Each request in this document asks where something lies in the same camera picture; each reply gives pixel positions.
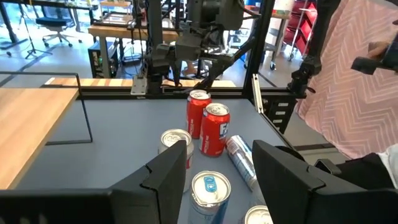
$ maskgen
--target can lid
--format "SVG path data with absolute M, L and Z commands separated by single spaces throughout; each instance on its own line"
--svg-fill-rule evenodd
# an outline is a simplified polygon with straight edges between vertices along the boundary
M 245 224 L 273 224 L 268 207 L 263 205 L 250 208 L 244 217 L 244 222 Z
M 212 207 L 228 199 L 231 184 L 219 172 L 202 171 L 192 180 L 193 198 L 197 204 Z
M 207 93 L 205 90 L 192 90 L 189 95 L 197 100 L 207 100 L 210 98 L 210 93 Z
M 160 137 L 162 144 L 170 147 L 174 145 L 179 140 L 186 140 L 187 145 L 191 144 L 192 137 L 191 135 L 182 129 L 170 129 L 165 131 Z
M 221 103 L 210 103 L 206 106 L 206 111 L 217 116 L 224 116 L 229 114 L 229 108 Z

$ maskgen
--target gray table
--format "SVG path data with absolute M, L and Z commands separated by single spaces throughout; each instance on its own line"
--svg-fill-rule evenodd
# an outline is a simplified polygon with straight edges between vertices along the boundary
M 248 100 L 215 100 L 230 108 L 229 135 L 240 134 L 251 145 L 262 139 L 284 145 Z M 94 143 L 47 146 L 18 189 L 103 188 L 113 185 L 157 155 L 160 135 L 185 127 L 186 100 L 87 101 Z M 74 106 L 53 139 L 81 139 L 87 135 L 82 111 Z M 237 223 L 249 208 L 251 193 L 228 156 L 209 158 L 195 150 L 193 175 L 201 170 L 224 174 L 232 193 L 224 223 Z M 189 195 L 182 200 L 178 223 L 186 224 Z

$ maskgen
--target red can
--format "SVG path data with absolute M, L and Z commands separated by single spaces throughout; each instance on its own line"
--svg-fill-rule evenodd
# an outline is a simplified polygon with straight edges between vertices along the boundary
M 217 157 L 223 153 L 230 119 L 227 106 L 221 103 L 207 105 L 203 111 L 199 143 L 204 155 Z
M 200 136 L 203 110 L 211 103 L 210 94 L 205 90 L 192 90 L 187 102 L 187 131 L 193 139 Z

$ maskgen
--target lying can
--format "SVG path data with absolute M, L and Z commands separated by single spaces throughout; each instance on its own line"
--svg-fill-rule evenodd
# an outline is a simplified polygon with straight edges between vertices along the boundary
M 241 136 L 235 135 L 227 140 L 225 149 L 246 185 L 253 192 L 251 205 L 265 205 L 254 169 L 251 147 Z
M 192 179 L 189 224 L 222 224 L 231 184 L 219 172 L 202 171 Z
M 229 108 L 221 103 L 210 103 L 203 111 L 200 131 L 200 151 L 211 157 L 223 153 L 231 116 Z
M 210 94 L 205 90 L 192 90 L 187 101 L 187 131 L 193 139 L 200 136 L 203 110 L 211 103 Z
M 249 209 L 241 219 L 241 224 L 273 224 L 268 207 L 263 205 L 254 206 Z
M 186 192 L 191 185 L 192 178 L 192 155 L 193 155 L 193 143 L 191 135 L 188 132 L 182 129 L 170 129 L 165 131 L 160 137 L 160 144 L 158 153 L 164 152 L 170 146 L 174 145 L 179 140 L 185 140 L 187 142 L 187 164 L 186 164 L 186 172 L 185 172 L 185 183 L 184 183 L 184 192 Z

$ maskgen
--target black office chair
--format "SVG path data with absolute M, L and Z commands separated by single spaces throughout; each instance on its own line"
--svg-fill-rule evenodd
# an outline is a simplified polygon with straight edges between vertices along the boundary
M 56 7 L 42 7 L 44 17 L 40 17 L 36 19 L 36 24 L 42 25 L 48 30 L 57 32 L 56 34 L 50 34 L 43 36 L 43 42 L 46 47 L 49 46 L 48 41 L 59 38 L 60 42 L 65 40 L 68 42 L 69 47 L 72 47 L 72 44 L 67 39 L 67 37 L 73 37 L 70 35 L 61 34 L 67 28 L 75 26 L 75 22 L 72 17 L 71 9 L 64 9 L 64 8 L 56 8 Z

